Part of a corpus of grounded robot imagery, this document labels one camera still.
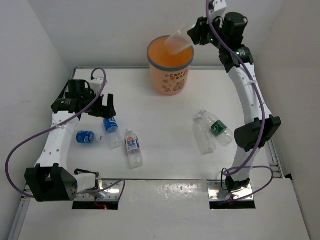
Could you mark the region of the clear square bottle white cap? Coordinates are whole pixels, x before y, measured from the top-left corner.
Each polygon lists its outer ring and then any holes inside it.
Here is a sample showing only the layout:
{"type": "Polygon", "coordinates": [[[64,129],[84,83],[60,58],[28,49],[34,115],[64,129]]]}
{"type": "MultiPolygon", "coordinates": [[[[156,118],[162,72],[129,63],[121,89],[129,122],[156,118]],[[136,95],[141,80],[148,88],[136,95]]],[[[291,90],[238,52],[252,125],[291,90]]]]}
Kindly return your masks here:
{"type": "Polygon", "coordinates": [[[177,55],[187,48],[194,46],[191,37],[188,35],[188,31],[194,26],[185,24],[164,41],[164,46],[172,55],[177,55]]]}

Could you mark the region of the clear bottle dark blue label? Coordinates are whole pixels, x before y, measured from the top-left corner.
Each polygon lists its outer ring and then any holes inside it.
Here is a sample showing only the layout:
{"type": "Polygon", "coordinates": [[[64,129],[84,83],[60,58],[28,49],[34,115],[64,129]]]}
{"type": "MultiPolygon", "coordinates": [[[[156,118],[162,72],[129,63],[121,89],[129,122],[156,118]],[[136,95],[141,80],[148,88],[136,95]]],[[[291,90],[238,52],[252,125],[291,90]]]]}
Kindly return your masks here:
{"type": "Polygon", "coordinates": [[[104,129],[106,132],[106,140],[111,149],[116,149],[122,145],[121,135],[118,124],[114,117],[105,118],[103,120],[104,129]]]}

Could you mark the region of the clear bottle green label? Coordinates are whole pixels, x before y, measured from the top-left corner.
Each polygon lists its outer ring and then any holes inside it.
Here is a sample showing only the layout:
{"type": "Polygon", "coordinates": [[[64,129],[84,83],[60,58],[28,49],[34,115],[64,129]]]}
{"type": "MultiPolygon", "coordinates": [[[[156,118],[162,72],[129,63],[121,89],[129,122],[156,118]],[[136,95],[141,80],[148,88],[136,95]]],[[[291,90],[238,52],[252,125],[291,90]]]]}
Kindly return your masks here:
{"type": "Polygon", "coordinates": [[[216,115],[206,110],[200,110],[199,113],[221,145],[227,146],[232,142],[233,132],[216,115]]]}

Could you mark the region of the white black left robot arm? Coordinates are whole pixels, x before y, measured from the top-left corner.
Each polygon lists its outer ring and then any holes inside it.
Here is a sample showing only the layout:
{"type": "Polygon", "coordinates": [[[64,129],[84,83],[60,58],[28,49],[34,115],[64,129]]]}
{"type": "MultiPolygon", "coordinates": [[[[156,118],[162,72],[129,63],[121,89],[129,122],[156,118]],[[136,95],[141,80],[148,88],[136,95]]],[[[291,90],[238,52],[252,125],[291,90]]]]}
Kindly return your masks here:
{"type": "Polygon", "coordinates": [[[66,89],[51,105],[52,131],[34,167],[24,174],[37,202],[73,201],[77,194],[97,190],[98,173],[84,171],[73,174],[67,170],[68,153],[74,132],[81,119],[81,110],[98,118],[114,117],[114,96],[107,96],[103,105],[101,77],[69,80],[66,89]]]}

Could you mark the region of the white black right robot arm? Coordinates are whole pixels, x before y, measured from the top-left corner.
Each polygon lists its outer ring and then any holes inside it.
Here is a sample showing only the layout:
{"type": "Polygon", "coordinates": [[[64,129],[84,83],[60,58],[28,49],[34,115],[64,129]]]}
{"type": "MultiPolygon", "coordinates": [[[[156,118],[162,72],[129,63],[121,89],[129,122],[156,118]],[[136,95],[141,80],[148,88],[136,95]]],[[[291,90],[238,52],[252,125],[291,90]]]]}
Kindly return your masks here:
{"type": "Polygon", "coordinates": [[[238,93],[244,115],[244,125],[234,131],[237,151],[233,165],[225,170],[228,192],[246,187],[256,153],[265,146],[281,125],[266,105],[255,74],[254,58],[243,44],[248,19],[240,13],[229,12],[225,17],[209,11],[198,18],[187,34],[195,45],[214,45],[219,59],[238,93]]]}

